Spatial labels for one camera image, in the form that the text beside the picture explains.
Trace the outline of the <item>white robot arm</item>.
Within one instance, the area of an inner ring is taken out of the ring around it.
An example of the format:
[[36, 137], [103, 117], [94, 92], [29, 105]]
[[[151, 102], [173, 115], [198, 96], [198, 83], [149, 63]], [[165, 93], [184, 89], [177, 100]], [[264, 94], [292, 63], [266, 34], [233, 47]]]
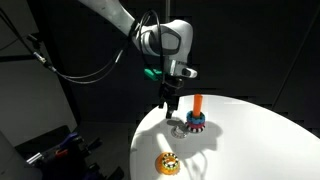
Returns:
[[119, 0], [78, 1], [119, 29], [143, 56], [160, 58], [159, 107], [167, 104], [166, 118], [170, 119], [178, 109], [176, 91], [183, 87], [183, 79], [197, 76], [197, 71], [188, 66], [193, 41], [192, 25], [180, 19], [162, 24], [154, 10], [148, 10], [137, 20]]

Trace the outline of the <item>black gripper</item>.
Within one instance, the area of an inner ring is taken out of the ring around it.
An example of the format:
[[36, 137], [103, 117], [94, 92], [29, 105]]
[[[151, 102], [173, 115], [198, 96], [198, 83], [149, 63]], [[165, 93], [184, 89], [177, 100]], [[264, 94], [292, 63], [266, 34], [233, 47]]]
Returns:
[[181, 89], [184, 82], [181, 78], [167, 76], [161, 83], [159, 89], [159, 107], [163, 108], [167, 104], [166, 119], [171, 119], [174, 110], [178, 110], [180, 97], [177, 91]]

